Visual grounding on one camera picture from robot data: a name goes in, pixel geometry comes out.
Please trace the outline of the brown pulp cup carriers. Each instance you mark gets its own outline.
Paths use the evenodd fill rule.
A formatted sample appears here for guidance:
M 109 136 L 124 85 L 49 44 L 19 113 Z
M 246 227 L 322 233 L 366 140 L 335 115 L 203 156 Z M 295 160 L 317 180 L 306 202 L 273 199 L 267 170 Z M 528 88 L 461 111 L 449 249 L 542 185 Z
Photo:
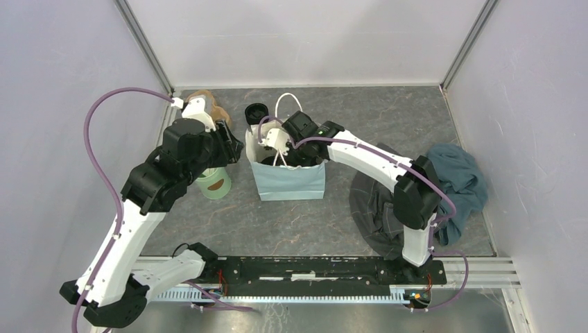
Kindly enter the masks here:
M 221 106 L 219 106 L 217 104 L 216 99 L 211 91 L 205 90 L 205 89 L 198 90 L 198 91 L 188 95 L 188 97 L 186 98 L 185 101 L 190 102 L 192 99 L 195 99 L 198 97 L 203 97 L 207 101 L 207 104 L 211 107 L 209 114 L 214 121 L 219 120 L 219 119 L 224 119 L 225 122 L 227 123 L 229 129 L 233 129 L 233 123 L 232 123 L 232 119 L 231 119 L 230 115 L 227 113 L 227 111 L 224 108 L 222 108 Z

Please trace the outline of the light blue paper bag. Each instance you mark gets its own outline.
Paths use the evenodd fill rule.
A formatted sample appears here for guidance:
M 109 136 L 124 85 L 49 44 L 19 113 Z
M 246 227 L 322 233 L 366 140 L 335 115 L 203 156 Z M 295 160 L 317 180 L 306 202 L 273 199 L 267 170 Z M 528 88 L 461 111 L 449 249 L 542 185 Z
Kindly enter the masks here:
M 245 132 L 245 154 L 252 167 L 257 190 L 262 201 L 276 200 L 316 200 L 322 199 L 325 194 L 325 163 L 315 166 L 301 166 L 294 162 L 287 162 L 287 155 L 278 153 L 275 149 L 261 146 L 261 139 L 266 136 L 271 128 L 281 128 L 282 120 L 279 118 L 279 102 L 285 97 L 291 96 L 298 106 L 301 103 L 296 95 L 286 92 L 282 94 L 275 104 L 274 114 L 263 125 L 249 126 Z M 279 155 L 283 165 L 268 166 L 261 163 L 269 156 Z

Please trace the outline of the black plastic cup lid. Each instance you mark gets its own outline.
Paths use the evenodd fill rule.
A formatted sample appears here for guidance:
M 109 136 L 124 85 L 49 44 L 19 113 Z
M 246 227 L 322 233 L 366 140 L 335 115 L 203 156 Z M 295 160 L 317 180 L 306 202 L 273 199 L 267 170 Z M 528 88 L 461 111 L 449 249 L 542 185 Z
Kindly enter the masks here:
M 278 167 L 283 165 L 282 158 L 279 155 L 266 157 L 261 161 L 261 163 L 270 167 Z

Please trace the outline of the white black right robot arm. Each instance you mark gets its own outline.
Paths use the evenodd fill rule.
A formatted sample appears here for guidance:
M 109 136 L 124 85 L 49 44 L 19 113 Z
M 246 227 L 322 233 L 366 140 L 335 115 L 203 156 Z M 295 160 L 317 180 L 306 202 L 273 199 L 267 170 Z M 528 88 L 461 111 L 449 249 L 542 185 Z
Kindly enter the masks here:
M 291 152 L 347 165 L 391 192 L 393 214 L 404 228 L 401 276 L 410 283 L 425 278 L 433 252 L 433 225 L 439 222 L 438 207 L 445 198 L 432 162 L 424 156 L 412 160 L 389 153 L 332 121 L 318 125 L 301 111 L 282 128 L 293 139 L 287 144 Z

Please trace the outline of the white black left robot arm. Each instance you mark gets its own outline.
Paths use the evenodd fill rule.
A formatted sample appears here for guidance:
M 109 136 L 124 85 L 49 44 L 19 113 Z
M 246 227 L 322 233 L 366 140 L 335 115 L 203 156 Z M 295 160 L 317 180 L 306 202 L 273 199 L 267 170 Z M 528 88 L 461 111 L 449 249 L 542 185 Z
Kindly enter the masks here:
M 128 176 L 115 195 L 116 215 L 99 252 L 83 276 L 65 282 L 60 295 L 95 327 L 124 328 L 155 297 L 183 282 L 211 282 L 217 256 L 202 244 L 147 271 L 133 273 L 148 238 L 174 203 L 207 169 L 239 161 L 243 144 L 220 119 L 213 128 L 181 118 L 168 126 L 162 143 Z

